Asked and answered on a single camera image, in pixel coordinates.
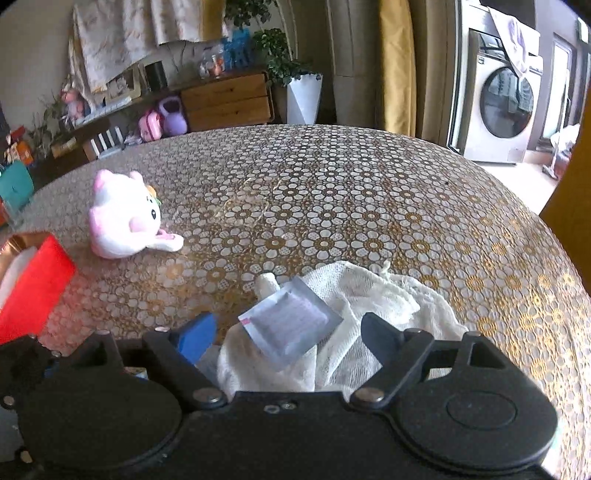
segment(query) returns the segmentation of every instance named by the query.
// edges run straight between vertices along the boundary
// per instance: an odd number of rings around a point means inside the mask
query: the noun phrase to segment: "white and pink stuffed animal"
[[[154,190],[138,172],[127,175],[109,170],[97,173],[95,202],[89,211],[92,251],[102,258],[125,258],[144,248],[177,252],[180,235],[160,228],[160,207]]]

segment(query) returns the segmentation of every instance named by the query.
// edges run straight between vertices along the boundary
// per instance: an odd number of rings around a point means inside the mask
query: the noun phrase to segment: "white tile floor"
[[[540,214],[558,182],[542,172],[541,165],[518,163],[503,165],[479,163],[488,173],[499,179],[530,210]]]

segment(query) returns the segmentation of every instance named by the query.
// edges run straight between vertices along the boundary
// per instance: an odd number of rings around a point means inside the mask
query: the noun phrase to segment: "wooden drawer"
[[[181,92],[183,105],[187,112],[264,96],[267,96],[267,85],[265,75],[262,73],[220,80]]]
[[[191,131],[199,132],[213,128],[264,124],[271,120],[271,110],[269,99],[265,96],[193,110],[187,112],[187,118]]]

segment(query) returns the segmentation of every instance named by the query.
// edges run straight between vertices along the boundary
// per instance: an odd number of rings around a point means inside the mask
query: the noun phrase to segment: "black speaker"
[[[166,75],[164,74],[164,67],[161,61],[156,61],[146,65],[146,78],[148,80],[148,86],[153,92],[158,92],[168,86],[166,81]]]

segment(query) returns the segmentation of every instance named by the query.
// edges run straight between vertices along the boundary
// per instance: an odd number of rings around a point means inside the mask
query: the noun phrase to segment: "floral tablecloth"
[[[162,200],[177,254],[107,261],[90,251],[95,173],[138,170]],[[64,353],[92,330],[136,337],[199,312],[219,340],[255,301],[254,278],[385,260],[448,299],[536,381],[566,421],[563,478],[591,475],[589,297],[539,217],[443,148],[348,127],[188,134],[95,161],[40,190],[22,230],[54,232],[78,266],[41,341]]]

